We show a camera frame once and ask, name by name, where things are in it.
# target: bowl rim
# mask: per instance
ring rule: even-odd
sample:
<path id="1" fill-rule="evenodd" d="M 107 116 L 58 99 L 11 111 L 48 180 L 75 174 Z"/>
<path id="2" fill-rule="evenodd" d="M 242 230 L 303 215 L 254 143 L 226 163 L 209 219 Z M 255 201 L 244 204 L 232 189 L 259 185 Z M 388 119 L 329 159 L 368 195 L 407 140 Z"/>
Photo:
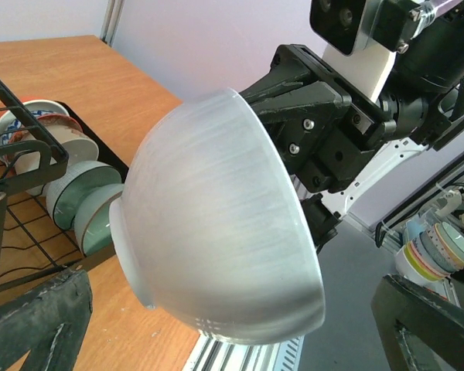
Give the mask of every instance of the bowl rim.
<path id="1" fill-rule="evenodd" d="M 441 223 L 436 223 L 435 224 L 435 231 L 436 231 L 436 234 L 438 236 L 438 238 L 440 239 L 440 242 L 442 243 L 443 247 L 445 248 L 445 250 L 447 251 L 447 253 L 450 255 L 450 257 L 460 266 L 464 267 L 464 260 L 454 251 L 454 249 L 452 249 L 449 244 L 447 243 L 447 241 L 445 241 L 445 238 L 443 237 L 443 235 L 440 233 L 440 228 L 443 228 L 443 226 L 441 225 Z"/>
<path id="2" fill-rule="evenodd" d="M 53 203 L 53 208 L 52 208 L 52 212 L 48 212 L 48 214 L 50 214 L 50 218 L 53 220 L 53 222 L 55 223 L 55 225 L 57 227 L 59 227 L 61 230 L 71 230 L 72 229 L 72 226 L 73 226 L 73 221 L 74 221 L 74 218 L 75 218 L 75 214 L 74 214 L 74 217 L 72 218 L 72 220 L 70 221 L 70 225 L 67 229 L 64 229 L 62 228 L 61 226 L 59 226 L 57 224 L 57 221 L 55 220 L 55 210 L 56 210 L 56 207 L 57 207 L 57 204 L 59 202 L 59 200 L 62 198 L 62 195 L 66 192 L 66 190 L 72 185 L 73 182 L 75 182 L 76 180 L 79 179 L 79 177 L 81 176 L 85 176 L 86 174 L 94 171 L 94 170 L 97 170 L 99 168 L 112 168 L 116 173 L 118 173 L 119 175 L 119 179 L 120 179 L 120 182 L 122 181 L 122 177 L 121 177 L 121 173 L 113 166 L 109 165 L 109 164 L 105 164 L 104 162 L 100 162 L 100 161 L 93 161 L 93 160 L 86 160 L 86 161 L 81 161 L 81 162 L 78 162 L 77 164 L 73 164 L 72 166 L 68 167 L 67 168 L 67 171 L 70 169 L 72 169 L 74 166 L 76 165 L 79 165 L 79 164 L 84 164 L 85 162 L 92 162 L 90 164 L 90 167 L 89 168 L 86 168 L 84 171 L 80 172 L 79 174 L 77 174 L 73 179 L 70 180 L 70 182 L 68 182 L 63 188 L 62 190 L 59 192 L 59 195 L 57 196 L 57 198 L 55 199 L 55 202 Z"/>
<path id="3" fill-rule="evenodd" d="M 421 244 L 423 245 L 423 247 L 425 248 L 425 251 L 428 253 L 428 255 L 430 256 L 430 258 L 435 262 L 436 266 L 441 269 L 442 271 L 446 272 L 446 275 L 449 276 L 450 274 L 456 272 L 455 268 L 453 266 L 450 266 L 450 270 L 447 270 L 445 268 L 442 267 L 442 265 L 440 265 L 435 259 L 433 259 L 432 255 L 428 252 L 428 248 L 425 246 L 425 239 L 429 241 L 429 243 L 433 246 L 433 248 L 435 248 L 437 250 L 437 253 L 442 256 L 442 254 L 440 253 L 440 251 L 438 251 L 438 249 L 436 248 L 435 244 L 433 243 L 433 241 L 430 239 L 430 236 L 426 233 L 426 232 L 423 232 L 421 233 L 420 235 L 420 239 L 421 239 Z"/>
<path id="4" fill-rule="evenodd" d="M 447 263 L 449 263 L 455 271 L 460 271 L 461 269 L 464 268 L 464 265 L 462 263 L 458 263 L 456 259 L 454 259 L 450 253 L 448 252 L 447 248 L 443 244 L 443 242 L 440 240 L 440 236 L 438 235 L 438 232 L 436 231 L 435 225 L 431 226 L 426 230 L 426 233 L 428 234 L 428 237 L 430 237 L 430 240 L 433 242 L 435 247 L 437 248 L 438 252 L 443 256 L 445 260 L 447 260 Z M 438 240 L 439 246 L 435 243 L 433 240 L 433 237 L 435 237 Z"/>
<path id="5" fill-rule="evenodd" d="M 115 186 L 121 186 L 122 189 L 118 190 L 114 195 L 111 195 L 108 199 L 104 200 L 103 203 L 101 203 L 101 205 L 99 205 L 96 210 L 94 211 L 94 213 L 91 215 L 90 219 L 86 222 L 86 225 L 84 226 L 83 228 L 83 232 L 80 236 L 80 241 L 77 241 L 77 243 L 79 244 L 79 248 L 80 248 L 80 251 L 81 253 L 83 253 L 84 255 L 86 255 L 86 252 L 84 251 L 84 237 L 86 236 L 86 233 L 87 233 L 87 230 L 89 229 L 90 227 L 90 224 L 91 222 L 93 221 L 93 219 L 98 215 L 98 213 L 105 207 L 105 206 L 109 206 L 111 205 L 111 203 L 118 199 L 120 196 L 122 196 L 122 192 L 124 191 L 124 183 L 111 183 L 111 184 L 107 184 L 107 185 L 103 185 L 101 186 L 100 188 L 102 187 L 107 187 L 107 186 L 113 186 L 115 188 Z M 87 199 L 93 194 L 91 193 L 84 201 L 86 202 Z"/>
<path id="6" fill-rule="evenodd" d="M 446 235 L 445 237 L 448 237 L 448 239 L 451 240 L 457 246 L 460 253 L 464 254 L 464 250 L 454 241 L 454 237 L 451 236 L 451 234 L 450 234 L 450 233 L 456 234 L 456 236 L 458 238 L 463 239 L 463 243 L 464 243 L 464 236 L 462 235 L 462 233 L 460 233 L 452 224 L 447 223 L 447 222 L 442 223 L 442 229 L 445 231 L 445 235 Z"/>
<path id="7" fill-rule="evenodd" d="M 428 272 L 436 277 L 439 277 L 440 279 L 442 279 L 443 277 L 446 277 L 448 276 L 449 274 L 446 273 L 445 271 L 443 272 L 440 272 L 438 270 L 436 270 L 434 267 L 432 267 L 428 262 L 427 260 L 420 254 L 419 252 L 419 249 L 418 249 L 418 244 L 421 244 L 423 246 L 423 243 L 421 242 L 421 238 L 418 236 L 416 238 L 414 238 L 412 241 L 411 241 L 411 252 L 413 253 L 413 257 L 416 258 L 416 261 L 418 263 L 421 264 L 421 266 L 425 267 Z"/>
<path id="8" fill-rule="evenodd" d="M 412 271 L 417 274 L 422 280 L 426 281 L 427 284 L 433 284 L 435 283 L 436 281 L 430 281 L 429 279 L 427 279 L 426 277 L 423 277 L 422 274 L 420 274 L 411 264 L 411 262 L 409 261 L 409 258 L 405 252 L 405 245 L 401 248 L 402 250 L 402 256 L 404 257 L 405 259 L 405 262 L 408 264 L 408 267 L 410 267 L 412 269 Z"/>
<path id="9" fill-rule="evenodd" d="M 404 247 L 404 255 L 409 261 L 409 264 L 419 273 L 420 276 L 426 278 L 428 281 L 436 282 L 440 281 L 442 278 L 432 274 L 427 267 L 423 267 L 419 264 L 418 259 L 416 259 L 415 252 L 412 250 L 412 242 L 406 243 Z"/>
<path id="10" fill-rule="evenodd" d="M 48 103 L 48 104 L 51 104 L 52 106 L 56 107 L 60 112 L 56 112 L 55 110 L 48 110 L 48 111 L 53 111 L 53 113 L 57 113 L 57 114 L 65 114 L 66 116 L 69 116 L 69 112 L 67 111 L 67 109 L 60 103 L 57 103 L 56 101 L 54 100 L 49 100 L 49 99 L 33 99 L 33 100 L 28 100 L 28 101 L 25 101 L 25 102 L 22 102 L 22 105 L 27 109 L 27 105 L 28 104 L 34 104 L 34 103 Z M 1 126 L 4 126 L 4 123 L 3 121 L 6 119 L 6 118 L 10 118 L 10 117 L 14 117 L 14 118 L 17 118 L 14 116 L 14 114 L 11 112 L 11 111 L 5 111 L 5 113 L 0 117 L 0 127 Z"/>

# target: light green bowl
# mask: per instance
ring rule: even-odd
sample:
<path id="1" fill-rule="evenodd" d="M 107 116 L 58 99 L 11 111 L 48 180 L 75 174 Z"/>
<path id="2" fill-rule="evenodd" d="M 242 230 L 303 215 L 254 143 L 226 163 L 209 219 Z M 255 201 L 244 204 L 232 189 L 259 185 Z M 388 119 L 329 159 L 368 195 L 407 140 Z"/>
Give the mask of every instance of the light green bowl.
<path id="1" fill-rule="evenodd" d="M 122 183 L 118 170 L 99 161 L 81 161 L 67 167 L 65 175 L 51 182 L 46 191 L 46 208 L 61 230 L 70 230 L 81 203 L 95 189 Z"/>
<path id="2" fill-rule="evenodd" d="M 123 184 L 104 185 L 92 192 L 81 204 L 74 219 L 79 248 L 91 255 L 111 243 L 108 210 L 122 194 Z"/>

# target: gray floor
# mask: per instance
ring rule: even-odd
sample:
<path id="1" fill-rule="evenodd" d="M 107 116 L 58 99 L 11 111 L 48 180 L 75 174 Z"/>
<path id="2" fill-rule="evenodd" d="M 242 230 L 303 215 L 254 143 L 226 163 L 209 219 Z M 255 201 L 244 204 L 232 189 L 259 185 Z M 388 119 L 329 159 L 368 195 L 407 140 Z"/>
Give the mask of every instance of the gray floor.
<path id="1" fill-rule="evenodd" d="M 305 337 L 299 371 L 387 371 L 370 301 L 394 258 L 347 223 L 328 243 L 319 262 L 326 290 L 326 321 Z"/>

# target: white wall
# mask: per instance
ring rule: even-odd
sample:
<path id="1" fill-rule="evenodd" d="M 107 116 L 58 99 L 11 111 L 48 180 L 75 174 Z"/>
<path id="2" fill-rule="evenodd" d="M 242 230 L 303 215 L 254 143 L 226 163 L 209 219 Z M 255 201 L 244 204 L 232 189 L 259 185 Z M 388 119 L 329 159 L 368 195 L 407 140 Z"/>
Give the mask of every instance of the white wall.
<path id="1" fill-rule="evenodd" d="M 269 71 L 282 43 L 322 54 L 310 0 L 126 0 L 114 48 L 181 98 L 242 90 Z"/>
<path id="2" fill-rule="evenodd" d="M 0 41 L 101 34 L 107 0 L 0 0 Z"/>

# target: dish rack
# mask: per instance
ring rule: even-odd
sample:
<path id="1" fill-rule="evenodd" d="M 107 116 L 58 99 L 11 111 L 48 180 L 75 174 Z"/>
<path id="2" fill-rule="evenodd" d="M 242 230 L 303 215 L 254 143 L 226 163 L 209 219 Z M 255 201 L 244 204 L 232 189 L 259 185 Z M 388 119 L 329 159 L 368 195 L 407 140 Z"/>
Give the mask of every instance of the dish rack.
<path id="1" fill-rule="evenodd" d="M 107 246 L 85 257 L 77 246 L 72 231 L 55 226 L 46 210 L 43 197 L 31 196 L 27 189 L 44 185 L 60 178 L 67 169 L 68 154 L 57 140 L 29 113 L 20 100 L 0 81 L 0 111 L 11 111 L 22 127 L 5 131 L 29 131 L 35 141 L 19 141 L 0 145 L 0 157 L 13 158 L 10 163 L 0 161 L 0 304 L 6 298 L 20 296 L 52 274 L 72 267 L 89 270 L 114 254 L 113 246 Z M 84 134 L 93 139 L 100 149 L 100 161 L 114 166 L 125 180 L 128 167 L 99 137 L 64 103 Z M 16 175 L 14 164 L 21 155 L 40 153 L 39 168 Z"/>

